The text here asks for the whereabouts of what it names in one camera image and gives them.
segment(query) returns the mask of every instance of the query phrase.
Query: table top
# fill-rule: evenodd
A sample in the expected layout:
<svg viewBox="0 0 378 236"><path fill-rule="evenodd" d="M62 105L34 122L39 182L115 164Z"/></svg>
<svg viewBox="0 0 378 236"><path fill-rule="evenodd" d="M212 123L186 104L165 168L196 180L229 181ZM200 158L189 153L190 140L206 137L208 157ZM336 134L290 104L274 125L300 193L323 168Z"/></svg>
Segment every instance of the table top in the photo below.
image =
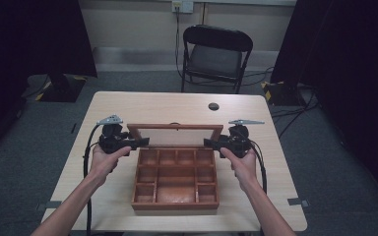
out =
<svg viewBox="0 0 378 236"><path fill-rule="evenodd" d="M210 110L217 103L220 109ZM83 155L96 121L117 114L128 123L216 124L229 135L230 120L262 120L249 125L250 140L261 148L267 170L268 196L294 231L303 231L307 222L301 205L287 199L298 197L284 158L266 100L260 95L100 91L94 95L66 165L54 190L52 201L64 201L83 179ZM94 133L97 141L101 128ZM138 151L119 159L117 168L93 195L93 230L147 232L246 232L260 224L247 197L239 188L227 159L215 151L220 206L211 210L137 210L131 207ZM261 182L260 166L257 173ZM54 209L48 209L43 220ZM86 229L86 208L73 229Z"/></svg>

